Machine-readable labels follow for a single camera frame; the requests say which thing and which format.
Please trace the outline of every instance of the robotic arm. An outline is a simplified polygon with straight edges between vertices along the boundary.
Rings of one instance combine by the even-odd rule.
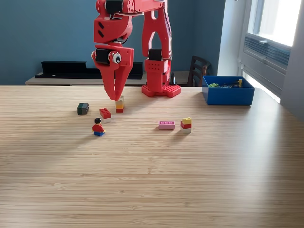
[[[100,15],[94,23],[94,41],[104,45],[95,46],[92,59],[102,73],[109,97],[116,101],[120,98],[133,67],[134,49],[124,48],[122,42],[132,32],[132,18],[140,15],[145,16],[142,52],[148,57],[145,61],[148,80],[142,92],[147,96],[179,94],[178,85],[169,85],[172,51],[167,0],[97,0],[96,9]],[[162,43],[160,50],[152,49],[155,32]]]

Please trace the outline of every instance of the dark wooden chair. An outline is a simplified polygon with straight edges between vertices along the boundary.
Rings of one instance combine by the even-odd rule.
[[[195,87],[202,87],[203,76],[209,74],[210,66],[211,63],[209,61],[206,61],[198,56],[193,56],[191,61],[187,86],[193,87],[193,81],[194,81]]]

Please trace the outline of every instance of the lego minifigure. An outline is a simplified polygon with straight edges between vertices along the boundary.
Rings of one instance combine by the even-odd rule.
[[[103,136],[104,133],[105,133],[105,130],[103,129],[103,127],[101,125],[101,119],[100,118],[96,118],[94,122],[95,122],[95,125],[92,127],[94,135],[96,135],[96,136]]]

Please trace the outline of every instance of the blue plastic bin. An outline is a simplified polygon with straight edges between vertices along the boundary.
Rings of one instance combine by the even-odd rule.
[[[209,88],[212,83],[223,86],[243,80],[243,88]],[[203,94],[209,105],[252,105],[254,87],[241,76],[204,76]]]

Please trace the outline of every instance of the blue wall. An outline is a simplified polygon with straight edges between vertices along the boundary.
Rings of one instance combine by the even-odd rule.
[[[217,75],[225,0],[196,0],[194,55],[208,60]]]
[[[190,67],[195,1],[169,1],[175,71],[188,71]],[[90,56],[95,49],[93,22],[97,16],[95,0],[1,1],[0,84],[24,85],[42,71],[45,60],[87,61],[87,67],[94,67]],[[134,18],[133,27],[125,46],[135,49],[135,61],[144,61],[143,17]],[[154,48],[160,47],[159,40],[153,43]]]

